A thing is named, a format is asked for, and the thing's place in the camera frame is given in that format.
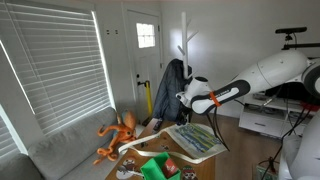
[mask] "plush octopus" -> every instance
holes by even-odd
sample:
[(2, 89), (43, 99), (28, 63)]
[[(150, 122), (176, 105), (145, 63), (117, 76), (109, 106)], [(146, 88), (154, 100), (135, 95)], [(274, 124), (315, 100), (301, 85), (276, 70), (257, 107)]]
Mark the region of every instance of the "plush octopus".
[(117, 160), (118, 155), (114, 153), (116, 146), (119, 143), (128, 143), (136, 140), (136, 133), (135, 133), (136, 117), (134, 116), (132, 111), (129, 111), (129, 110), (124, 111), (122, 113), (122, 118), (119, 116), (119, 114), (117, 114), (117, 118), (118, 118), (118, 125), (109, 126), (104, 130), (103, 130), (104, 126), (98, 129), (98, 132), (97, 132), (98, 136), (104, 136), (111, 130), (116, 130), (116, 132), (113, 134), (113, 139), (107, 149), (99, 148), (97, 150), (97, 153), (100, 155), (100, 157), (97, 160), (95, 160), (93, 164), (100, 163), (106, 157), (108, 157), (110, 161)]

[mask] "gray couch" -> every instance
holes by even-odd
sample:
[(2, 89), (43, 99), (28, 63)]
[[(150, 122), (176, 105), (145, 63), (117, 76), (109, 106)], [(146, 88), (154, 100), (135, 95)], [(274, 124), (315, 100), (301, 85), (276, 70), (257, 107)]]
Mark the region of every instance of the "gray couch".
[[(93, 161), (98, 157), (99, 147), (108, 147), (112, 133), (104, 137), (97, 135), (102, 125), (117, 124), (113, 108), (104, 109), (86, 117), (60, 133), (32, 145), (28, 154), (19, 154), (0, 165), (0, 179), (105, 179), (116, 162), (105, 159), (98, 165)], [(137, 125), (137, 135), (143, 127)]]

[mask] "white door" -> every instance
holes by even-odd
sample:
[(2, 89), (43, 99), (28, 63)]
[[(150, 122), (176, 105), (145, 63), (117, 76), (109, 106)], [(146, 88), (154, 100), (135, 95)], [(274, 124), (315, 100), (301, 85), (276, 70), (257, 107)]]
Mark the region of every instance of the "white door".
[[(128, 11), (128, 24), (134, 61), (134, 83), (150, 81), (152, 105), (158, 91), (160, 72), (159, 17)], [(137, 118), (148, 118), (146, 88), (137, 84)]]

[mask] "dark jacket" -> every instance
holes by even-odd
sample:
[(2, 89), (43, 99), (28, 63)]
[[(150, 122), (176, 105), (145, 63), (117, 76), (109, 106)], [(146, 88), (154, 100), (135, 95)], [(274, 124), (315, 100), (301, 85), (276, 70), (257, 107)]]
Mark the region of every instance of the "dark jacket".
[[(191, 72), (192, 68), (188, 66), (188, 74), (191, 74)], [(183, 78), (183, 62), (179, 59), (173, 59), (168, 64), (162, 77), (152, 117), (178, 121), (178, 114), (183, 105), (176, 98), (176, 94), (184, 91), (184, 86), (190, 81), (191, 79), (186, 80)]]

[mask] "wooden table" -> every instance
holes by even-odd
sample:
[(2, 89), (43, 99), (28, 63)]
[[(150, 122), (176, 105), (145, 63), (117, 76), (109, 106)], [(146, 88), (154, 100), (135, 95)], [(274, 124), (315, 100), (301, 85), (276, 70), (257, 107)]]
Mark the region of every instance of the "wooden table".
[[(157, 119), (151, 120), (150, 123), (148, 124), (148, 126), (142, 131), (139, 138), (143, 138), (143, 137), (151, 135), (152, 129), (153, 129), (154, 125), (156, 124), (156, 122), (157, 122)], [(164, 121), (161, 125), (161, 128), (169, 127), (171, 125), (174, 125), (174, 123), (170, 122), (170, 121)], [(174, 151), (174, 152), (179, 152), (179, 153), (188, 155), (188, 153), (183, 148), (181, 148), (171, 138), (169, 138), (169, 135), (166, 132), (161, 133), (160, 138), (153, 139), (151, 141), (148, 141), (147, 143), (148, 143), (148, 145), (146, 147), (141, 148), (140, 145), (136, 145), (135, 147), (139, 150), (164, 152), (165, 150), (163, 149), (163, 147), (161, 147), (161, 145), (166, 145), (169, 147), (168, 151)], [(132, 149), (128, 149), (128, 151), (122, 156), (122, 158), (117, 163), (117, 165), (113, 168), (113, 170), (106, 177), (106, 180), (116, 180), (117, 179), (116, 172), (117, 172), (118, 167), (121, 166), (122, 163), (130, 157), (135, 158), (135, 164), (138, 166), (138, 169), (140, 169), (140, 167), (142, 165), (144, 165), (149, 159), (151, 159), (151, 157), (140, 156), (136, 151), (134, 151)], [(203, 179), (214, 180), (215, 179), (215, 157), (214, 156), (211, 158), (208, 158), (207, 160), (203, 161), (200, 164), (192, 164), (192, 163), (184, 161), (180, 158), (177, 158), (175, 156), (170, 156), (170, 157), (172, 158), (172, 160), (176, 163), (176, 165), (181, 170), (181, 174), (182, 174), (182, 168), (186, 165), (190, 165), (195, 170), (199, 180), (203, 180)], [(141, 180), (141, 179), (142, 178), (140, 176), (136, 176), (136, 175), (134, 175), (130, 178), (130, 180)]]

